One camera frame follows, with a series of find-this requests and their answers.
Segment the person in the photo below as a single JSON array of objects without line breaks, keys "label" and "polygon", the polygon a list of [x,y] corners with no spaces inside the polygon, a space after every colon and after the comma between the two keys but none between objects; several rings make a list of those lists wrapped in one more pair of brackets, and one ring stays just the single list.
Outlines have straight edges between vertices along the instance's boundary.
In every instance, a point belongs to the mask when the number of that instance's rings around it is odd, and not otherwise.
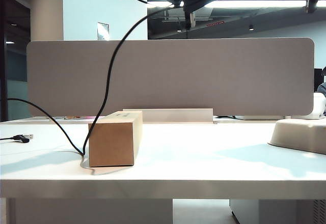
[{"label": "person", "polygon": [[324,96],[326,97],[326,82],[320,84],[317,88],[318,93],[323,93]]},{"label": "person", "polygon": [[[321,71],[321,75],[326,76],[326,66],[323,68]],[[317,88],[318,93],[323,93],[324,96],[326,97],[326,82],[320,84]]]}]

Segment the black cord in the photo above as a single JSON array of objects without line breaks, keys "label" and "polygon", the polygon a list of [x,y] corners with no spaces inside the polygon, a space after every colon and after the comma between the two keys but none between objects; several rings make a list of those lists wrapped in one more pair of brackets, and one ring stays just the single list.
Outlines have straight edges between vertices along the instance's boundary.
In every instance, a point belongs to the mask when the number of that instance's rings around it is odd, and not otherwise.
[{"label": "black cord", "polygon": [[95,120],[93,121],[89,131],[88,131],[88,134],[85,138],[85,141],[84,141],[84,145],[83,145],[83,155],[85,155],[85,151],[86,151],[86,144],[87,144],[87,140],[89,139],[90,135],[92,134],[92,131],[94,129],[94,126],[98,120],[98,118],[100,117],[101,113],[103,112],[104,110],[104,107],[106,105],[106,101],[107,101],[107,98],[108,98],[108,90],[110,88],[110,78],[111,78],[111,72],[112,72],[112,68],[113,68],[113,63],[114,63],[114,60],[116,58],[116,55],[120,49],[120,47],[122,46],[122,44],[124,43],[124,41],[127,39],[127,37],[130,35],[130,33],[140,24],[142,23],[145,19],[147,19],[148,17],[152,16],[152,15],[155,15],[155,14],[158,14],[159,12],[162,12],[162,11],[165,11],[165,10],[168,10],[170,9],[169,7],[168,8],[164,8],[164,9],[161,9],[161,10],[158,10],[158,11],[155,11],[151,14],[148,14],[146,15],[145,17],[141,18],[136,24],[134,24],[130,30],[126,33],[126,35],[121,39],[121,41],[118,43],[118,45],[116,46],[113,54],[112,54],[112,57],[111,57],[111,61],[110,61],[110,66],[108,68],[108,72],[107,72],[107,78],[106,78],[106,87],[105,87],[105,95],[104,95],[104,99],[103,99],[103,102],[102,102],[102,106],[100,108],[100,110],[98,111],[96,117],[95,117]]},{"label": "black cord", "polygon": [[28,103],[29,105],[37,108],[38,110],[42,111],[44,114],[46,114],[46,116],[48,116],[57,126],[59,126],[59,128],[62,130],[62,132],[66,135],[66,137],[68,138],[70,144],[74,147],[75,150],[77,150],[77,152],[80,154],[80,155],[84,155],[82,153],[81,150],[79,150],[75,144],[73,144],[73,142],[71,141],[70,137],[68,136],[68,134],[66,133],[66,131],[62,128],[62,126],[48,113],[46,112],[44,109],[42,109],[40,106],[37,106],[36,104],[32,103],[32,102],[29,102],[27,100],[24,100],[24,99],[20,99],[20,98],[8,98],[7,100],[14,100],[14,101],[20,101],[20,102],[24,102],[24,103]]},{"label": "black cord", "polygon": [[101,113],[103,112],[104,110],[104,107],[106,105],[106,102],[107,102],[107,98],[108,98],[108,90],[110,88],[110,78],[111,78],[111,72],[112,72],[112,68],[113,68],[113,63],[114,63],[114,60],[116,58],[116,55],[120,49],[120,47],[122,46],[122,44],[124,43],[124,41],[127,39],[127,37],[130,35],[130,33],[140,24],[142,23],[145,19],[147,19],[148,17],[152,16],[152,15],[155,15],[159,12],[162,12],[162,11],[165,11],[167,9],[170,9],[170,7],[168,8],[164,8],[164,9],[161,9],[161,10],[158,10],[158,11],[155,11],[151,14],[148,14],[146,15],[145,17],[141,18],[136,24],[134,24],[130,30],[126,33],[126,35],[120,40],[120,42],[118,43],[118,45],[116,46],[113,54],[112,54],[112,57],[111,57],[111,61],[110,61],[110,65],[109,65],[109,68],[108,68],[108,72],[107,72],[107,79],[106,79],[106,87],[105,87],[105,95],[104,95],[104,99],[103,99],[103,103],[102,103],[102,106],[100,108],[100,110],[98,111],[89,131],[88,131],[88,134],[85,138],[85,141],[84,141],[84,145],[83,145],[83,151],[79,150],[75,144],[72,142],[72,140],[70,139],[69,135],[66,133],[66,131],[62,128],[62,126],[48,113],[46,112],[44,109],[42,109],[40,106],[37,106],[36,104],[32,103],[32,102],[29,102],[27,100],[24,100],[24,99],[20,99],[20,98],[8,98],[7,100],[14,100],[14,101],[20,101],[20,102],[24,102],[24,103],[27,103],[35,108],[37,108],[38,110],[42,111],[44,114],[46,114],[57,126],[59,126],[59,128],[62,130],[62,132],[65,134],[65,136],[67,137],[67,139],[69,140],[70,144],[74,147],[75,150],[77,150],[77,152],[81,155],[81,156],[84,156],[85,153],[86,153],[86,144],[87,144],[87,141],[90,137],[90,135],[92,134],[92,131],[94,129],[94,126],[98,120],[98,118],[100,117]]}]

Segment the usb connector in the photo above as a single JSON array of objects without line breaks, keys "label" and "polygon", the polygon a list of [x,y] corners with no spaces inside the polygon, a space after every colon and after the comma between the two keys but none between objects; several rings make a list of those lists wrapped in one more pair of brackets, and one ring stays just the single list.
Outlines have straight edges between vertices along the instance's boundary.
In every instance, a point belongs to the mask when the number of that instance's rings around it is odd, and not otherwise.
[{"label": "usb connector", "polygon": [[33,139],[33,134],[23,135],[23,137],[28,139]]}]

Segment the desk surface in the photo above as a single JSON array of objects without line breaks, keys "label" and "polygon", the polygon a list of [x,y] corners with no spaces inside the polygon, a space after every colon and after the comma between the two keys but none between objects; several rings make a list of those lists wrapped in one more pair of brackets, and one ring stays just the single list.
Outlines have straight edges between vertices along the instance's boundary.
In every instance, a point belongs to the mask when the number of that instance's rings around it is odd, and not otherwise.
[{"label": "desk surface", "polygon": [[[267,144],[274,123],[145,124],[135,166],[88,168],[52,124],[0,124],[1,197],[325,199],[326,155]],[[82,147],[86,124],[64,124]]]}]

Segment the floor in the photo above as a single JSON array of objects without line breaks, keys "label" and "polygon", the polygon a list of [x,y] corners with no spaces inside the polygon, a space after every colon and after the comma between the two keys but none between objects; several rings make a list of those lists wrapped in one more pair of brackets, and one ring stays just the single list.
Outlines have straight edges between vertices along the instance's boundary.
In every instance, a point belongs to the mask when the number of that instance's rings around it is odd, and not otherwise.
[{"label": "floor", "polygon": [[229,200],[173,200],[173,224],[237,224]]}]

